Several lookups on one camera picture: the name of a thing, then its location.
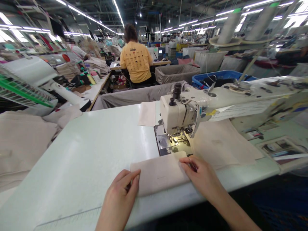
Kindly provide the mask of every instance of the dark hair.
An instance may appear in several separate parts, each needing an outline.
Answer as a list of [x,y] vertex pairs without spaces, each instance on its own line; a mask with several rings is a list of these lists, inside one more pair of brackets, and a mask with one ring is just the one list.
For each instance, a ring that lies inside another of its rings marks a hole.
[[125,25],[124,38],[126,40],[126,43],[129,43],[129,41],[138,42],[136,29],[130,23]]

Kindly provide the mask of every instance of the worker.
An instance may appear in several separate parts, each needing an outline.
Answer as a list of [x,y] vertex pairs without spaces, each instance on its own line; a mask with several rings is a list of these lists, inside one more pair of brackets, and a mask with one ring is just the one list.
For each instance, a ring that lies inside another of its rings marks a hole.
[[134,85],[152,84],[155,81],[150,72],[153,58],[145,45],[138,43],[137,32],[132,24],[125,25],[124,39],[126,45],[121,52],[120,66],[128,69]]
[[[220,183],[214,169],[195,156],[181,158],[181,166],[195,188],[218,210],[231,230],[261,230],[232,199]],[[194,165],[197,172],[188,164]],[[96,231],[124,230],[139,188],[141,170],[121,171],[107,190]]]
[[76,42],[73,39],[65,37],[64,41],[66,42],[66,47],[71,49],[71,53],[67,54],[71,61],[78,63],[79,61],[89,59],[89,55],[83,50],[81,50],[80,47],[76,45]]

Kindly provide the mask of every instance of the thread spool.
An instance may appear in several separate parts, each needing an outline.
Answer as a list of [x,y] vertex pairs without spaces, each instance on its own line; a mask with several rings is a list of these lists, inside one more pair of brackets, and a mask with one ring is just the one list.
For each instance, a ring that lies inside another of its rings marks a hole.
[[227,18],[222,30],[219,35],[218,44],[227,44],[231,41],[234,35],[234,31],[240,22],[242,12],[241,9],[235,9]]
[[253,25],[251,31],[246,36],[245,40],[247,41],[258,41],[260,40],[272,22],[274,16],[276,15],[276,9],[279,3],[273,3],[269,7],[265,7],[256,23]]

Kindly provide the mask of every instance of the beige fabric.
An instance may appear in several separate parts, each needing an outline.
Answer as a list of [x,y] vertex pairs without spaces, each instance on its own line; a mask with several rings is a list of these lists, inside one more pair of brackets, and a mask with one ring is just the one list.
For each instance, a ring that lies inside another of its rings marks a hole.
[[19,184],[43,155],[57,124],[7,111],[0,114],[0,192]]
[[199,124],[196,135],[189,138],[194,155],[202,157],[215,169],[233,165],[256,164],[263,154],[241,136],[229,119]]
[[184,151],[131,164],[131,171],[141,169],[138,195],[147,196],[188,182],[179,163],[182,157],[186,157]]

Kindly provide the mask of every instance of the human hand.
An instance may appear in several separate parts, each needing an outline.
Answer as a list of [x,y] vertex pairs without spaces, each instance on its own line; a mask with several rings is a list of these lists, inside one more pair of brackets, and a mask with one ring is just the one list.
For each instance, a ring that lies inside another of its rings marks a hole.
[[96,231],[124,230],[139,189],[140,172],[140,169],[134,172],[122,170],[115,177],[105,195]]
[[[228,195],[208,162],[194,155],[180,158],[179,161],[194,186],[211,204],[215,206],[215,203],[219,202],[222,197]],[[196,171],[191,169],[188,164],[192,165]]]

